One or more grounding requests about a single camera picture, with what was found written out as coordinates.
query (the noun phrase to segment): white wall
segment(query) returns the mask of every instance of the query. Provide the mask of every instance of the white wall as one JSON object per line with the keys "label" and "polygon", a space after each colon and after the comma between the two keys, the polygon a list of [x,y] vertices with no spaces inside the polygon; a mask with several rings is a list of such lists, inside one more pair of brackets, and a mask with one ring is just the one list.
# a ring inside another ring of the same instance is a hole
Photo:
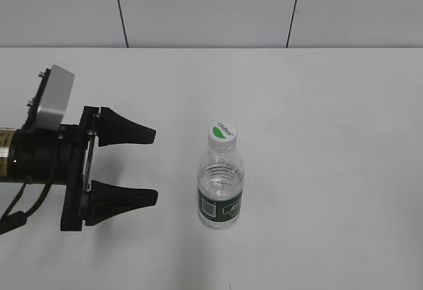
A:
{"label": "white wall", "polygon": [[0,46],[124,47],[116,0],[0,0]]}
{"label": "white wall", "polygon": [[[295,0],[120,0],[128,44],[285,47]],[[423,0],[298,0],[290,48],[422,47]],[[0,0],[0,46],[124,47],[117,0]]]}
{"label": "white wall", "polygon": [[130,47],[285,47],[293,0],[121,0]]}
{"label": "white wall", "polygon": [[422,47],[423,0],[298,0],[290,47]]}

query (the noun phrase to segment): bottle cap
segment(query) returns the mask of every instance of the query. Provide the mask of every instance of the bottle cap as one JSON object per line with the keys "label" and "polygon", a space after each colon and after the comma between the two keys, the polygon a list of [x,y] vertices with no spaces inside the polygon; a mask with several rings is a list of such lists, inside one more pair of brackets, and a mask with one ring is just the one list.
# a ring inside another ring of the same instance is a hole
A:
{"label": "bottle cap", "polygon": [[227,122],[218,122],[209,130],[209,144],[219,149],[230,148],[237,143],[237,130]]}

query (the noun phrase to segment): green label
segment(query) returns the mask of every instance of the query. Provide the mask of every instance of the green label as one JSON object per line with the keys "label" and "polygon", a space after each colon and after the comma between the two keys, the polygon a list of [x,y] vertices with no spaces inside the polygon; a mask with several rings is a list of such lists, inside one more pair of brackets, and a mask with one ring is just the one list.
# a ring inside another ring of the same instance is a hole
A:
{"label": "green label", "polygon": [[232,199],[226,201],[214,201],[208,199],[198,189],[198,209],[201,214],[213,222],[226,222],[239,214],[241,208],[242,192]]}
{"label": "green label", "polygon": [[216,126],[213,127],[213,134],[217,137],[217,138],[222,138],[222,139],[226,139],[226,137],[224,136],[224,134],[222,134],[221,130],[219,128],[217,128]]}

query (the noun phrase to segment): plastic water bottle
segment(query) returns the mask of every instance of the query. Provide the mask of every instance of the plastic water bottle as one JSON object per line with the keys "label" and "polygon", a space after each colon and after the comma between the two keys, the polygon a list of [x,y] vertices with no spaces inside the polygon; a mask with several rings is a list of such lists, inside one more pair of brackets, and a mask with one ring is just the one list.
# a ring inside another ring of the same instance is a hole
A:
{"label": "plastic water bottle", "polygon": [[244,187],[244,166],[237,150],[237,132],[226,122],[213,125],[209,149],[197,171],[198,215],[215,229],[230,227],[239,217]]}

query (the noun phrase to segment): water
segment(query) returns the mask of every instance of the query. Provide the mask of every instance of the water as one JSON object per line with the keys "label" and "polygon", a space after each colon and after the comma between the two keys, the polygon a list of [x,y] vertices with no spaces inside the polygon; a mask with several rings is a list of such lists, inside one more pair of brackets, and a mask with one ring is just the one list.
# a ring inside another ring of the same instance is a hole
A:
{"label": "water", "polygon": [[[243,190],[243,171],[230,163],[209,164],[198,173],[200,191],[213,201],[227,201],[236,197]],[[215,229],[225,229],[231,226],[239,217],[226,222],[214,222],[205,218],[199,211],[200,219],[207,226]]]}

